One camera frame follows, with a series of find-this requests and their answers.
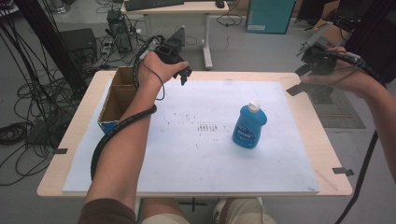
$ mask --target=dish soap bottle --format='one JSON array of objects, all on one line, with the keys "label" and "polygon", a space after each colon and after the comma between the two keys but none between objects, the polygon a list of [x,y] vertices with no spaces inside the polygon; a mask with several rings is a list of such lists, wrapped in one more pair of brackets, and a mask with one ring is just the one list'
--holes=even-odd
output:
[{"label": "dish soap bottle", "polygon": [[233,141],[245,148],[257,146],[262,133],[262,125],[267,123],[267,116],[260,109],[260,104],[250,101],[241,108],[241,114],[233,130]]}]

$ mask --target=white paper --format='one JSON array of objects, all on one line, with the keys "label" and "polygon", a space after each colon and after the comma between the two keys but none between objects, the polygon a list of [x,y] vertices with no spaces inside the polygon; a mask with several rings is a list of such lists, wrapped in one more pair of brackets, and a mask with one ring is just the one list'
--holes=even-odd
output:
[{"label": "white paper", "polygon": [[[240,108],[256,100],[268,118],[253,149],[232,140]],[[318,184],[285,93],[278,82],[179,81],[155,103],[138,192],[316,193]],[[64,191],[86,192],[91,157],[103,136],[96,108],[78,146]]]}]

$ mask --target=shoe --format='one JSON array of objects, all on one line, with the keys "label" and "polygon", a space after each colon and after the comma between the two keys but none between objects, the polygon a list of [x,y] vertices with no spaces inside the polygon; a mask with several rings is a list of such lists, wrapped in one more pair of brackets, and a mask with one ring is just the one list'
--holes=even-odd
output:
[{"label": "shoe", "polygon": [[213,211],[213,224],[220,224],[220,213],[222,208],[224,207],[225,204],[225,200],[220,200],[216,206],[215,206],[215,210]]}]

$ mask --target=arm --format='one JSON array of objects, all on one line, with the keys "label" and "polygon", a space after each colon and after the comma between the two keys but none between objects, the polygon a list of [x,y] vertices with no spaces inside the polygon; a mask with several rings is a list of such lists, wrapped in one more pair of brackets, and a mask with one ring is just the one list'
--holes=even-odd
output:
[{"label": "arm", "polygon": [[[140,88],[120,121],[151,108],[162,87],[187,62],[174,65],[162,63],[150,52],[138,69]],[[95,199],[116,199],[134,210],[137,180],[145,156],[150,117],[140,119],[119,133],[105,146],[96,167],[96,174],[88,190],[86,203]]]},{"label": "arm", "polygon": [[344,91],[354,92],[366,102],[372,113],[388,167],[396,184],[396,100],[387,89],[362,70],[347,69],[348,67],[350,67],[348,63],[337,62],[336,70],[331,75],[307,75],[302,77],[302,82],[332,85]]}]

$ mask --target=tape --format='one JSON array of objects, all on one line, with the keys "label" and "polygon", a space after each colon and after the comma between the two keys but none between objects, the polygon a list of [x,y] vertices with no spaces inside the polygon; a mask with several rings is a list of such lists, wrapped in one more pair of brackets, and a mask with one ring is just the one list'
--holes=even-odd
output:
[{"label": "tape", "polygon": [[332,168],[332,171],[337,175],[339,174],[345,174],[346,176],[354,175],[351,169],[347,170],[345,167]]},{"label": "tape", "polygon": [[53,154],[66,154],[67,148],[57,148],[53,151]]}]

